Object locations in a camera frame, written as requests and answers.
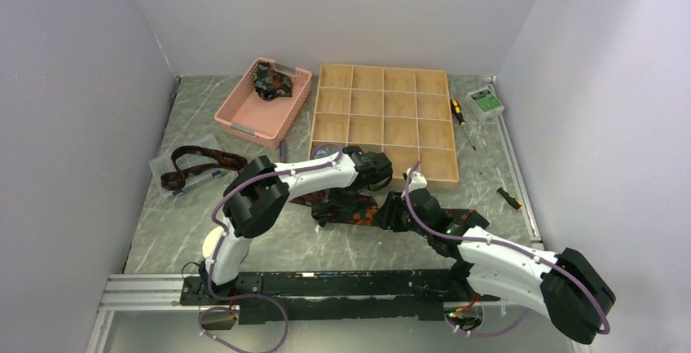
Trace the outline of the red patterned dark tie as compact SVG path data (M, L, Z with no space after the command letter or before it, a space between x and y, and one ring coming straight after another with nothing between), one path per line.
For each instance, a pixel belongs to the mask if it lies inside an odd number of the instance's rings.
M341 154L338 160L340 165L347 161L354 164L354 171L357 175L353 183L340 188L335 185L328 185L295 196L290 201L298 205L309 206L314 216L319 214L326 218L353 222L371 217L378 211L379 206L373 197L365 196L361 191L375 192L388 186L393 178L391 161L382 152L364 152L358 146L343 148L328 154L326 157L333 160L338 154ZM247 161L241 155L191 145L175 149L170 160L173 167L165 169L159 175L159 180L163 189L173 193L182 192L194 178L203 174L214 175L218 170L229 170L242 174L249 171L249 166L256 167L255 171L248 172L251 176L262 174L265 165L268 170L281 170L264 155Z

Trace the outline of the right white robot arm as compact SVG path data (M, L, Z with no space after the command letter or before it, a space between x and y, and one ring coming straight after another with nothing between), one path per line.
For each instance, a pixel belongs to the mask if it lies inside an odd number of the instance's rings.
M449 289L459 300L474 294L505 299L547 317L571 340L590 345L609 329L612 289L576 249L554 253L518 245L487 231L476 210L442 208L425 189L390 192L372 215L393 232L423 236L437 254L455 259Z

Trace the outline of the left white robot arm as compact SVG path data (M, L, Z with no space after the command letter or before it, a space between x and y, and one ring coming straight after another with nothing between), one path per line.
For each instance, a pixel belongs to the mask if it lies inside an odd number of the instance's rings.
M200 266L203 295L215 304L232 297L252 240L275 225L289 202L309 206L320 224L359 223L372 218L377 208L363 191L381 190L392 178L393 163L383 152L365 152L358 146L298 163L255 158L213 209L219 233Z

